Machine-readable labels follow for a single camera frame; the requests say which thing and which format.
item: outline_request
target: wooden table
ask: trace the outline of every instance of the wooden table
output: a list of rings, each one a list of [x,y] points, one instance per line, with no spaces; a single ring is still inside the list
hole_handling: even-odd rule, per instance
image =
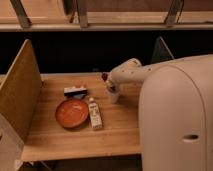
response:
[[[93,131],[90,120],[64,129],[55,120],[56,107],[66,98],[63,88],[86,85],[99,104],[104,127]],[[111,104],[100,75],[45,79],[21,159],[24,162],[140,154],[138,99],[140,84],[121,87],[117,104]]]

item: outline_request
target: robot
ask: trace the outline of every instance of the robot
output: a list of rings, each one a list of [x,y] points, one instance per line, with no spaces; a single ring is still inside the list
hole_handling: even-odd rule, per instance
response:
[[[213,55],[142,66],[130,59],[105,80],[112,103],[120,84],[139,82],[143,171],[213,171]]]

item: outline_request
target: bottle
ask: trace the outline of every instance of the bottle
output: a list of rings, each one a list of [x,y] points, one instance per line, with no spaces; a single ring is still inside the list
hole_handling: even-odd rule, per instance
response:
[[[94,98],[89,98],[89,113],[90,120],[93,130],[98,130],[102,128],[101,114],[98,104],[95,102]]]

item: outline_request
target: plate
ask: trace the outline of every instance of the plate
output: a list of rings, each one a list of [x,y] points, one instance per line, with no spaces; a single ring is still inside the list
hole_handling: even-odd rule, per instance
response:
[[[87,103],[80,99],[64,100],[56,109],[57,122],[65,128],[73,128],[82,124],[89,115]]]

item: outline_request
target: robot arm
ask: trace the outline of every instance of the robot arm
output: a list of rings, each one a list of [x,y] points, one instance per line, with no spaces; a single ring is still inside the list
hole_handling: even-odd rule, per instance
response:
[[[153,71],[156,71],[162,66],[180,61],[190,61],[199,58],[201,57],[186,57],[146,66],[142,66],[140,61],[136,58],[129,59],[121,65],[112,69],[109,72],[107,79],[105,80],[110,101],[112,103],[117,102],[119,98],[120,84],[131,82],[142,83],[147,78],[147,76],[149,76]]]

